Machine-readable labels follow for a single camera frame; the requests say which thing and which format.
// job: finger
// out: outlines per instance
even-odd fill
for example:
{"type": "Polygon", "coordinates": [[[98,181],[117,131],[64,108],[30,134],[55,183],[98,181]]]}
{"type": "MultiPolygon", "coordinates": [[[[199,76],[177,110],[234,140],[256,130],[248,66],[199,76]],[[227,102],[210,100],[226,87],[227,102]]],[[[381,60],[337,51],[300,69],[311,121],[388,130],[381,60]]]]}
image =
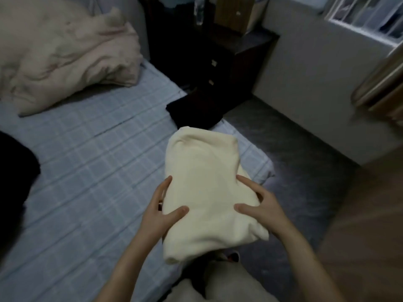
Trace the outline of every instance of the finger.
{"type": "Polygon", "coordinates": [[[250,187],[253,191],[259,194],[264,194],[266,192],[265,188],[262,187],[260,184],[244,177],[241,175],[237,175],[237,179],[242,182],[244,185],[250,187]]]}
{"type": "Polygon", "coordinates": [[[166,225],[168,228],[172,227],[175,223],[177,223],[181,218],[183,218],[189,212],[189,207],[181,206],[171,213],[164,215],[164,219],[166,221],[166,225]]]}
{"type": "Polygon", "coordinates": [[[236,203],[234,205],[234,209],[236,212],[248,215],[250,217],[253,217],[254,219],[259,218],[259,213],[260,213],[259,207],[253,207],[253,206],[247,205],[245,203],[236,203]]]}
{"type": "Polygon", "coordinates": [[[150,205],[153,206],[154,208],[158,209],[158,204],[160,203],[160,200],[162,200],[162,196],[164,195],[164,192],[167,190],[169,187],[170,183],[172,181],[172,176],[168,176],[165,178],[165,180],[155,189],[154,194],[152,195],[150,205]]]}

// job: hand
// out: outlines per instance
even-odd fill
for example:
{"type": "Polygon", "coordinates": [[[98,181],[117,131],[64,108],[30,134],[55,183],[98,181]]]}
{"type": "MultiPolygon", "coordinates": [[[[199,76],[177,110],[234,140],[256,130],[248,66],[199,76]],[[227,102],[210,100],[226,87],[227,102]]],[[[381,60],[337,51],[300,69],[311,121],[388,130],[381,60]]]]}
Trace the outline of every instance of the hand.
{"type": "Polygon", "coordinates": [[[156,188],[141,220],[138,234],[146,238],[152,247],[167,233],[169,228],[189,212],[189,207],[186,206],[181,206],[166,215],[159,211],[159,204],[162,203],[171,181],[172,176],[169,176],[156,188]]]}
{"type": "Polygon", "coordinates": [[[234,205],[235,211],[253,217],[267,230],[276,234],[276,236],[281,236],[281,234],[295,228],[285,215],[273,193],[243,176],[237,175],[237,179],[256,192],[261,203],[257,207],[237,203],[234,205]]]}

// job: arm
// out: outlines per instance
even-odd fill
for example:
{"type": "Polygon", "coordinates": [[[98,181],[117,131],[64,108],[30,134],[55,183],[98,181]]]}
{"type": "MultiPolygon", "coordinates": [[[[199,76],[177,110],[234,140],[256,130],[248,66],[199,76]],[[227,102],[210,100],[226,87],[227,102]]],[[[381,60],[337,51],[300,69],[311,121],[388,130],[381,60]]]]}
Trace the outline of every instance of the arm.
{"type": "Polygon", "coordinates": [[[255,191],[262,202],[258,207],[238,203],[235,210],[255,218],[280,239],[305,299],[309,302],[344,302],[336,284],[307,240],[287,218],[274,194],[248,178],[237,175],[237,179],[255,191]]]}
{"type": "Polygon", "coordinates": [[[140,269],[149,252],[169,228],[188,213],[188,207],[180,207],[167,215],[163,215],[158,210],[159,203],[162,202],[164,192],[171,181],[172,177],[169,176],[155,190],[143,214],[137,234],[119,259],[95,302],[130,301],[140,269]]]}

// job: beige pants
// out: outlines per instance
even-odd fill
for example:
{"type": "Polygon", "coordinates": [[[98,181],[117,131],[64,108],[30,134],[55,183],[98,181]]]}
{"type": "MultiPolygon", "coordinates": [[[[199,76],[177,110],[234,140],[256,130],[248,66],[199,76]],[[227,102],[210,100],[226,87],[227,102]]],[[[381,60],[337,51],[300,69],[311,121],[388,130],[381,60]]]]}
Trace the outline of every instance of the beige pants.
{"type": "Polygon", "coordinates": [[[204,278],[206,299],[193,289],[189,279],[184,279],[172,289],[165,301],[278,302],[240,263],[210,262],[204,278]]]}

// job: dark cloth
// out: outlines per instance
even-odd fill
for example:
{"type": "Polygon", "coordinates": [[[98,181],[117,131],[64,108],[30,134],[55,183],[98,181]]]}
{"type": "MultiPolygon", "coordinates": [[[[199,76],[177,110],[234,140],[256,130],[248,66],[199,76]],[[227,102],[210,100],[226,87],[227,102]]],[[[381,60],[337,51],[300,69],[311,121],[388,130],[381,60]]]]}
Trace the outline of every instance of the dark cloth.
{"type": "Polygon", "coordinates": [[[13,231],[19,221],[32,184],[41,173],[32,151],[0,131],[0,229],[1,236],[13,231]]]}
{"type": "Polygon", "coordinates": [[[178,129],[184,126],[210,129],[223,116],[214,98],[201,90],[169,103],[166,110],[178,129]]]}

